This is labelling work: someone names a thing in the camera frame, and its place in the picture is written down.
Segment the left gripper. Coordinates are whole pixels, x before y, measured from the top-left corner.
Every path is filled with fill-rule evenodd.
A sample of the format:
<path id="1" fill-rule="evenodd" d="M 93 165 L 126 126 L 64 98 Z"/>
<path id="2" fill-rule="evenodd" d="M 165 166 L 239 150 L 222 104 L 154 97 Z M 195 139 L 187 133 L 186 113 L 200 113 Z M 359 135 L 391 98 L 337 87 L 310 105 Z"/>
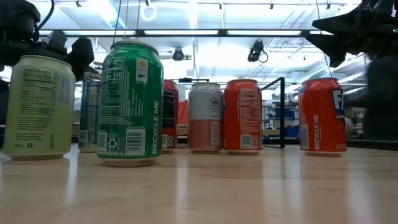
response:
<path id="1" fill-rule="evenodd" d="M 83 79 L 83 74 L 85 72 L 98 74 L 94 68 L 90 67 L 94 58 L 90 39 L 79 37 L 72 44 L 72 51 L 68 54 L 67 62 L 72 66 L 72 72 L 77 82 Z"/>

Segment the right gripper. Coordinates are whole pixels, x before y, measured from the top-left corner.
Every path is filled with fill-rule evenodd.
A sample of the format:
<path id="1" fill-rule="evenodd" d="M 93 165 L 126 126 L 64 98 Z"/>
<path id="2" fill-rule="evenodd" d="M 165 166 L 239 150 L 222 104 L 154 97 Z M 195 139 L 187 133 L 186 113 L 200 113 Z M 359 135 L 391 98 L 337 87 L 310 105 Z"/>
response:
<path id="1" fill-rule="evenodd" d="M 339 67 L 346 54 L 398 55 L 398 0 L 361 0 L 352 11 L 317 19 L 312 26 L 323 31 L 360 29 L 363 43 L 336 35 L 309 34 L 306 40 L 330 59 L 330 67 Z"/>

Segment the blue silver slim can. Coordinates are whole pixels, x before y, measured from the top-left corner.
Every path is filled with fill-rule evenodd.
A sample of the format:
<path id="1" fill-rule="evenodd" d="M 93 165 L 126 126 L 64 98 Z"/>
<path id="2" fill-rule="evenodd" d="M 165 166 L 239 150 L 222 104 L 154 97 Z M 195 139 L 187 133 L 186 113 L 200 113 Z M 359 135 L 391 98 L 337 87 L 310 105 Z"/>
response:
<path id="1" fill-rule="evenodd" d="M 80 152 L 96 152 L 100 90 L 101 76 L 95 73 L 85 72 L 82 79 L 80 129 L 78 138 L 78 148 Z"/>

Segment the pale green beverage can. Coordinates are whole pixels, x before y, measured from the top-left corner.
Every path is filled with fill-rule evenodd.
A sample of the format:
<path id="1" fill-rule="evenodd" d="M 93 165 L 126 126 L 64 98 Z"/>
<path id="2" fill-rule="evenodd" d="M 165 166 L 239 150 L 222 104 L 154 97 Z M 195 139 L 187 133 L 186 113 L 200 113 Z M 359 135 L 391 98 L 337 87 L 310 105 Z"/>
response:
<path id="1" fill-rule="evenodd" d="M 13 66 L 4 153 L 13 160 L 63 157 L 72 145 L 75 76 L 70 64 L 24 55 Z"/>

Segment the green soda can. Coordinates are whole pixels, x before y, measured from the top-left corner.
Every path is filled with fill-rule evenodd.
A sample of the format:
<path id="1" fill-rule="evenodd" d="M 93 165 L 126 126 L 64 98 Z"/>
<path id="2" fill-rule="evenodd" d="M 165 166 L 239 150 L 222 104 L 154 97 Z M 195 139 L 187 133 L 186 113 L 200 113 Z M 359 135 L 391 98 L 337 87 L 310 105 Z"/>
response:
<path id="1" fill-rule="evenodd" d="M 103 62 L 97 156 L 111 167 L 150 166 L 162 153 L 164 67 L 135 40 L 111 46 Z"/>

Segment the orange Fanta soda can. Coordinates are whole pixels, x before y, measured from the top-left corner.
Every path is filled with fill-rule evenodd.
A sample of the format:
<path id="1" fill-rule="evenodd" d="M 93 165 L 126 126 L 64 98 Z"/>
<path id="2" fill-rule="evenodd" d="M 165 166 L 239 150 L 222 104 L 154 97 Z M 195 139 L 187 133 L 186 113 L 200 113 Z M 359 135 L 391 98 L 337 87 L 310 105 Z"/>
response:
<path id="1" fill-rule="evenodd" d="M 258 155 L 262 150 L 262 95 L 253 79 L 235 79 L 223 92 L 223 140 L 228 154 Z"/>
<path id="2" fill-rule="evenodd" d="M 309 156 L 346 152 L 343 90 L 337 78 L 306 80 L 298 91 L 300 150 Z"/>

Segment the red black soda can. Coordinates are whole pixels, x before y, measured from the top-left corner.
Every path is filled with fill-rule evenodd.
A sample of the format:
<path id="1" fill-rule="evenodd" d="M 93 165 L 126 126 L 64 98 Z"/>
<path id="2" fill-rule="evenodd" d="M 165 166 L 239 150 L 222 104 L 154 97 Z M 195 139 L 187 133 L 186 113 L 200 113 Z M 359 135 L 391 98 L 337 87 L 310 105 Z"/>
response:
<path id="1" fill-rule="evenodd" d="M 177 143 L 178 89 L 172 80 L 164 80 L 163 117 L 162 117 L 162 153 L 174 152 Z"/>

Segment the silver pink beverage can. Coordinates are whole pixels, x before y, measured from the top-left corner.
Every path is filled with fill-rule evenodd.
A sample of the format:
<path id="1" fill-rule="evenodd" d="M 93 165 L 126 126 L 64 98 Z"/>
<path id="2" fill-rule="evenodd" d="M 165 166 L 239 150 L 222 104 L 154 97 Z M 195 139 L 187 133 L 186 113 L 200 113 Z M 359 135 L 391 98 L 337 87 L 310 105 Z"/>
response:
<path id="1" fill-rule="evenodd" d="M 223 147 L 223 92 L 217 83 L 192 85 L 188 94 L 188 146 L 192 153 L 216 154 Z"/>

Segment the storage rack with blue bins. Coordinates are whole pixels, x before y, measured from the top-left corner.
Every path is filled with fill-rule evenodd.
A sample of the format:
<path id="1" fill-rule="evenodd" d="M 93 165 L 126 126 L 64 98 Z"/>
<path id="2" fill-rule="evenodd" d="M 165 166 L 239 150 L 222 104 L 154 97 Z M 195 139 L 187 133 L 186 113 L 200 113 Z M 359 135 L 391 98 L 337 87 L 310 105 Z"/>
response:
<path id="1" fill-rule="evenodd" d="M 281 115 L 282 107 L 277 100 L 262 102 L 262 131 L 264 139 L 279 139 L 284 129 L 286 139 L 299 138 L 299 109 L 296 101 L 285 102 L 284 122 Z"/>

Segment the overhead light bar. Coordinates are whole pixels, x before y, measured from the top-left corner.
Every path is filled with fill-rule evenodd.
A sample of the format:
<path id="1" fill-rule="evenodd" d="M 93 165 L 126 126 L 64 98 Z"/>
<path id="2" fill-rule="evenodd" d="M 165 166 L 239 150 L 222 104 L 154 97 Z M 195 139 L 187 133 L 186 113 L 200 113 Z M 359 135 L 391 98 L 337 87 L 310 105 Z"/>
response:
<path id="1" fill-rule="evenodd" d="M 151 29 L 151 30 L 61 30 L 66 37 L 306 37 L 309 34 L 331 35 L 313 29 Z"/>

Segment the orange panel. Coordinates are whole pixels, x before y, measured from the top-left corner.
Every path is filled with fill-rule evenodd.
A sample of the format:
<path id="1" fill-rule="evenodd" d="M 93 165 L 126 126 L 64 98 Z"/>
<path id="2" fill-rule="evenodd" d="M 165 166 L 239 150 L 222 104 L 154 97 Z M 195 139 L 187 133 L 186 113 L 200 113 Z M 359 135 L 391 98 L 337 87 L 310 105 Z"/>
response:
<path id="1" fill-rule="evenodd" d="M 179 101 L 178 103 L 178 124 L 188 124 L 188 100 Z"/>

